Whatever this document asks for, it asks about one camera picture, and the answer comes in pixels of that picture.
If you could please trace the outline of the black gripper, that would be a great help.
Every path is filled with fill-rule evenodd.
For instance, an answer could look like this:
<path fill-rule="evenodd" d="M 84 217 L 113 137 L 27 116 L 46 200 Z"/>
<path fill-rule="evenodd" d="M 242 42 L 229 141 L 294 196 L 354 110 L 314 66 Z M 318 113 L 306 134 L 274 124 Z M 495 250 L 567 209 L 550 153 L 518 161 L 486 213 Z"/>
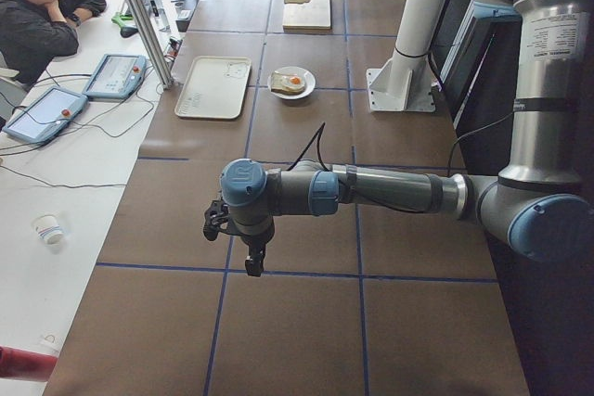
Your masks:
<path fill-rule="evenodd" d="M 249 276 L 260 277 L 265 270 L 264 258 L 265 258 L 265 243 L 264 242 L 251 242 L 248 245 L 248 256 L 245 260 L 246 272 Z"/>

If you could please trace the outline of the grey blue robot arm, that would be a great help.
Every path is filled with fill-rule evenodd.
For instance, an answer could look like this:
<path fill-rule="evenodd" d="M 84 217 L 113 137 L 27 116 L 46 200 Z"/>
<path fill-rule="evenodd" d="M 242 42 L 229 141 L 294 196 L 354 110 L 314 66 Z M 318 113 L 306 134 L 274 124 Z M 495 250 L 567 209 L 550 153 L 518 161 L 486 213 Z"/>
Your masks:
<path fill-rule="evenodd" d="M 265 247 L 281 215 L 331 215 L 340 205 L 375 205 L 473 221 L 537 262 L 565 259 L 593 243 L 593 208 L 580 197 L 572 165 L 593 0 L 475 0 L 484 18 L 522 20 L 509 164 L 495 176 L 390 172 L 297 159 L 266 170 L 249 159 L 227 164 L 203 233 L 239 237 L 245 269 L 264 270 Z"/>

